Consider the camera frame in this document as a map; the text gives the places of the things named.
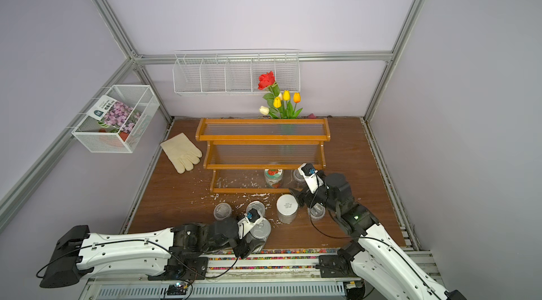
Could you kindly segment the tall white Ideal jar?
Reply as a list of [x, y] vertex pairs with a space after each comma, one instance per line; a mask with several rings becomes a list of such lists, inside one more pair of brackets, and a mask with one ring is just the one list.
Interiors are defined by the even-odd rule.
[[281, 195], [277, 200], [276, 207], [277, 216], [280, 222], [291, 224], [296, 219], [299, 205], [293, 195]]

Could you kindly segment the clear tub shelf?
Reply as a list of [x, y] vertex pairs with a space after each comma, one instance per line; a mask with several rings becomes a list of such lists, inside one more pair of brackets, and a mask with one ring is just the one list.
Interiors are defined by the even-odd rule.
[[306, 185], [306, 182], [299, 172], [299, 170], [295, 169], [292, 171], [292, 181], [294, 182], [294, 186], [296, 188], [303, 188]]

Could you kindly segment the tomato label seed jar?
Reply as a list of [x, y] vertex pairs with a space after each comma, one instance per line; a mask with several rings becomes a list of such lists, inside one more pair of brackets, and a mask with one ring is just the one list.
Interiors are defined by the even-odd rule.
[[267, 168], [264, 170], [264, 180], [267, 188], [280, 188], [284, 176], [284, 170], [279, 168]]

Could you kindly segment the clear small plastic tub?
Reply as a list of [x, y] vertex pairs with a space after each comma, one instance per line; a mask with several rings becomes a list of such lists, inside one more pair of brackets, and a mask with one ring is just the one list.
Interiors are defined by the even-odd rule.
[[228, 203], [220, 203], [216, 205], [213, 216], [217, 221], [222, 221], [224, 219], [230, 218], [232, 215], [231, 205]]

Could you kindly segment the orange wooden glass shelf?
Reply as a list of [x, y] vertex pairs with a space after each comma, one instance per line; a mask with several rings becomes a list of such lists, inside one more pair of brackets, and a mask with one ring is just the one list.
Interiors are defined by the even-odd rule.
[[[280, 125], [297, 123], [295, 135], [281, 134]], [[324, 119], [201, 119], [196, 140], [207, 143], [203, 166], [213, 172], [212, 194], [285, 193], [286, 188], [240, 188], [217, 186], [221, 171], [264, 171], [267, 168], [298, 169], [311, 163], [326, 168], [324, 144], [331, 139]]]

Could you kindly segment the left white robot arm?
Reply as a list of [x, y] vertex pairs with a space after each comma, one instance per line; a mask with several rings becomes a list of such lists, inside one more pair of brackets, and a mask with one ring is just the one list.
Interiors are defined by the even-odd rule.
[[153, 232], [108, 235], [92, 233], [87, 225], [72, 227], [57, 242], [51, 259], [37, 271], [40, 286], [68, 287], [83, 277], [146, 275], [149, 280], [203, 280], [203, 256], [232, 249], [245, 258], [253, 247], [248, 239], [258, 221], [246, 216], [210, 225], [188, 223]]

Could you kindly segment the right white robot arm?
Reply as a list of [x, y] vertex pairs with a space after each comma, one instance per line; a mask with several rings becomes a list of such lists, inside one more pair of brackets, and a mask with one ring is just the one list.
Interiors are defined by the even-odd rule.
[[446, 290], [419, 267], [391, 238], [378, 218], [358, 203], [343, 174], [325, 174], [312, 164], [298, 171], [306, 182], [291, 190], [299, 206], [322, 205], [351, 243], [338, 253], [351, 271], [369, 282], [387, 299], [464, 299], [458, 290]]

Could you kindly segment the purple flower seed packet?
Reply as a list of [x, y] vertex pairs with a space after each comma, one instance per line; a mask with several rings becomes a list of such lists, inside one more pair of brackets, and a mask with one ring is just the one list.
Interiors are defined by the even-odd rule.
[[142, 112], [108, 95], [101, 96], [86, 112], [106, 132], [130, 134], [136, 127]]

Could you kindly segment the teal glass vase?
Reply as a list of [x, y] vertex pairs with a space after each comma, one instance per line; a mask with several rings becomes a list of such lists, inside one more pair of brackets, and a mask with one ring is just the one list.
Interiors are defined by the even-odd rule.
[[287, 123], [282, 123], [280, 125], [281, 134], [284, 136], [295, 135], [297, 132], [297, 123], [292, 120], [288, 120]]

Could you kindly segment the artificial flower bouquet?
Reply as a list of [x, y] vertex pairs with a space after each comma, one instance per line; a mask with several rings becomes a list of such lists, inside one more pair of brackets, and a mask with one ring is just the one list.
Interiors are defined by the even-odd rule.
[[297, 119], [303, 110], [298, 108], [298, 103], [301, 102], [300, 93], [281, 91], [272, 71], [258, 77], [258, 89], [268, 91], [263, 96], [267, 105], [259, 108], [263, 116], [269, 116], [272, 119]]

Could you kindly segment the cream work glove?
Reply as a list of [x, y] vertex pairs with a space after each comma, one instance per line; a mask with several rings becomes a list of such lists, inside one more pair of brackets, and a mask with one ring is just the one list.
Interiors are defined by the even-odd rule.
[[191, 171], [203, 157], [203, 153], [184, 133], [162, 142], [160, 146], [179, 174]]

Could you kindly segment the metal base rail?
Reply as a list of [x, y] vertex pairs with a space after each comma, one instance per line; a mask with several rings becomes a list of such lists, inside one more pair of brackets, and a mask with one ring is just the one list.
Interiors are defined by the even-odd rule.
[[410, 299], [376, 258], [364, 255], [361, 276], [347, 271], [337, 251], [264, 250], [244, 260], [200, 258], [204, 278], [149, 281], [145, 276], [95, 277], [81, 299]]

